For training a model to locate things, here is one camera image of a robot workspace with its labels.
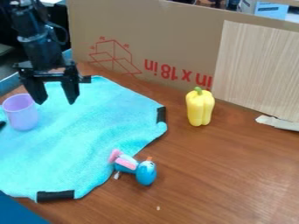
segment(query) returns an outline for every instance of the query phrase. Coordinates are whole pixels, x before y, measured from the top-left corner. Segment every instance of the cardboard piece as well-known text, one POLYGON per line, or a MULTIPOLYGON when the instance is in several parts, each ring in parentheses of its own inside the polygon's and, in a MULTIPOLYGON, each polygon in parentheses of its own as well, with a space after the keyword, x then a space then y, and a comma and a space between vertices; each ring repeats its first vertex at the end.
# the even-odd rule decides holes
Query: cardboard piece
POLYGON ((299 32, 281 20, 164 0, 71 0, 73 56, 189 91, 211 89, 225 20, 299 32))
POLYGON ((299 33, 225 21, 215 97, 299 122, 299 33))

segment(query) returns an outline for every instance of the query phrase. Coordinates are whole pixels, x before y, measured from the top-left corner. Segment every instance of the blue toy head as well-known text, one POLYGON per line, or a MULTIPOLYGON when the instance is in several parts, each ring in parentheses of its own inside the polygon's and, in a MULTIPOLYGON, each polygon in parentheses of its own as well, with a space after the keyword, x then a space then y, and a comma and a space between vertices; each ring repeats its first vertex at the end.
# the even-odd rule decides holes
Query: blue toy head
POLYGON ((136 180, 143 186, 149 186, 156 179, 156 165, 151 161, 140 163, 136 170, 136 180))

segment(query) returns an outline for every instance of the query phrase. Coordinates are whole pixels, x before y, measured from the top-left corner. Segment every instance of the printed box diagram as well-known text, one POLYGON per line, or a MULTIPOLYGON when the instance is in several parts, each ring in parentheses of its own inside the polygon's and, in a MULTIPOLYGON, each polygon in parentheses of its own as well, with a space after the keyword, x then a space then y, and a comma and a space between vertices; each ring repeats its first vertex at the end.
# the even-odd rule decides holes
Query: printed box diagram
POLYGON ((96 42, 92 49, 94 52, 89 53, 92 58, 91 64, 119 74, 134 75, 142 73, 133 64, 132 53, 115 39, 96 42))

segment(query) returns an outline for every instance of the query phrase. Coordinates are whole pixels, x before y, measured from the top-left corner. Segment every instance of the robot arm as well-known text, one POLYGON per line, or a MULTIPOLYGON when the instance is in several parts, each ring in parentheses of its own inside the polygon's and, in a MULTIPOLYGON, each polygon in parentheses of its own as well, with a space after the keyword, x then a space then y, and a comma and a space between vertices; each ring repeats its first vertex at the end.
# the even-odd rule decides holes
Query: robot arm
POLYGON ((85 81, 75 63, 63 58, 61 42, 53 30, 57 25, 49 22, 46 7, 39 0, 13 0, 7 11, 17 31, 17 40, 29 58, 14 66, 28 93, 36 103, 42 104, 48 96, 44 82, 60 81, 68 102, 73 104, 80 95, 79 83, 85 81), (61 73, 49 72, 57 68, 65 69, 61 73))

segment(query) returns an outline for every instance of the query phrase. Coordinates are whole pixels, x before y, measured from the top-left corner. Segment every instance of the paper scrap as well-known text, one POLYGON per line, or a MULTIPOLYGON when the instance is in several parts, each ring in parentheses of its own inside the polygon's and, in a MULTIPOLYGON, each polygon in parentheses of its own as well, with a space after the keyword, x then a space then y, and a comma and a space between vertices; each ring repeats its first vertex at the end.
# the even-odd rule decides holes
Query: paper scrap
POLYGON ((273 116, 260 115, 255 119, 256 122, 273 126, 281 130, 293 130, 299 131, 299 122, 288 122, 281 119, 277 119, 273 116))

